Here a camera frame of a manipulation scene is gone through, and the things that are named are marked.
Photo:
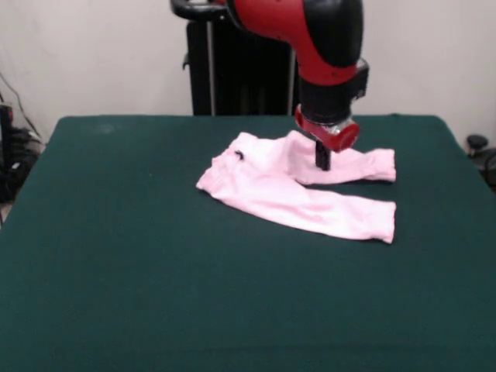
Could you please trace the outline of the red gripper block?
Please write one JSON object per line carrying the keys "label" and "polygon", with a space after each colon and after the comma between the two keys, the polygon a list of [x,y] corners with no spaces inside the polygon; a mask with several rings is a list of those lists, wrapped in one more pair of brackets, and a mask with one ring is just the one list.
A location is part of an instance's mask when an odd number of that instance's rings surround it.
{"label": "red gripper block", "polygon": [[313,122],[303,115],[301,104],[296,107],[294,117],[299,128],[317,140],[315,165],[322,171],[330,170],[331,151],[339,153],[349,149],[360,134],[359,125],[351,117],[337,123]]}

